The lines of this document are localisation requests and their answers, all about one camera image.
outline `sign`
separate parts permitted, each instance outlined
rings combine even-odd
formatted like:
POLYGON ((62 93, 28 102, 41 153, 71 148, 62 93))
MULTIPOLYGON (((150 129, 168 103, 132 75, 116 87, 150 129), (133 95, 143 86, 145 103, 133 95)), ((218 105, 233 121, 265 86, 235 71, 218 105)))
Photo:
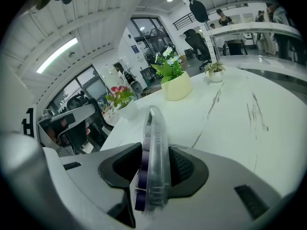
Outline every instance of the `sign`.
POLYGON ((140 52, 138 47, 136 47, 136 45, 132 45, 131 48, 132 48, 132 50, 134 51, 135 54, 140 52))
POLYGON ((36 105, 33 105, 26 112, 24 119, 21 122, 20 133, 31 136, 35 140, 37 140, 37 132, 36 132, 36 105))

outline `poster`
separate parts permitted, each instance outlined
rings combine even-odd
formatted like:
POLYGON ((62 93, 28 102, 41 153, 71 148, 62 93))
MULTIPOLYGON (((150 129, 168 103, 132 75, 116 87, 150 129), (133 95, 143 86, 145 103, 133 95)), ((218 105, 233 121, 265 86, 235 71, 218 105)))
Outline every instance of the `poster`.
POLYGON ((135 54, 140 52, 138 47, 136 47, 136 45, 132 45, 131 48, 132 48, 132 50, 134 51, 135 54))

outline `white pillar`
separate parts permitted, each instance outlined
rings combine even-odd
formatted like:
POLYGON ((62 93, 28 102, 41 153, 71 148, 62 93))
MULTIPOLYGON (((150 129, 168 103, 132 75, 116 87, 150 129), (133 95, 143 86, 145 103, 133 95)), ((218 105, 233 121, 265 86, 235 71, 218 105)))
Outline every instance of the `white pillar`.
MULTIPOLYGON (((189 7, 189 4, 190 4, 189 0, 183 0, 183 2, 185 3, 186 6, 189 7)), ((206 24, 206 22, 204 22, 203 24, 201 24, 201 25, 200 25, 200 28, 201 28, 201 30, 202 30, 203 37, 204 37, 204 39, 205 39, 205 41, 206 41, 206 43, 207 43, 207 47, 208 47, 208 49, 209 49, 210 56, 211 56, 211 61, 212 61, 212 63, 214 63, 214 62, 216 62, 216 61, 219 60, 219 50, 218 50, 218 48, 217 48, 217 46, 216 46, 215 40, 212 39, 212 38, 210 37, 210 35, 208 34, 209 27, 208 27, 208 25, 206 24), (217 55, 218 59, 216 59, 216 56, 215 56, 215 53, 214 53, 214 48, 215 48, 215 50, 216 50, 216 55, 217 55)))

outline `potted plant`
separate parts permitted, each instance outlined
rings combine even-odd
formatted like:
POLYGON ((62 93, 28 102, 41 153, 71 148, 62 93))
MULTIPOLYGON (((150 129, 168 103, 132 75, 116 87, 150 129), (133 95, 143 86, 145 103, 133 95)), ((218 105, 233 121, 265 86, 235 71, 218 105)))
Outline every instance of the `potted plant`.
POLYGON ((111 91, 113 93, 107 95, 106 99, 111 101, 114 107, 120 105, 116 112, 127 120, 134 119, 137 115, 138 108, 131 99, 131 96, 135 96, 135 94, 126 86, 112 87, 111 91))
POLYGON ((209 63, 205 67, 205 74, 208 72, 211 81, 220 82, 224 79, 225 68, 222 62, 217 61, 215 63, 209 63))
POLYGON ((167 100, 179 101, 192 91, 189 75, 182 70, 181 59, 171 47, 167 47, 162 55, 157 53, 155 62, 159 65, 152 64, 152 67, 157 70, 157 74, 163 76, 161 87, 167 100))

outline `ceiling light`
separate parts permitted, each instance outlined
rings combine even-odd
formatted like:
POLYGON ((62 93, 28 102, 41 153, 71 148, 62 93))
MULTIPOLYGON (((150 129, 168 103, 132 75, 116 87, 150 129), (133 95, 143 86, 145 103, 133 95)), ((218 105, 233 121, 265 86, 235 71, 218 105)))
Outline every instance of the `ceiling light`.
POLYGON ((36 71, 37 73, 42 73, 47 66, 49 66, 60 54, 62 54, 66 49, 69 49, 71 46, 78 42, 77 38, 70 40, 68 43, 64 44, 56 52, 54 52, 36 71))

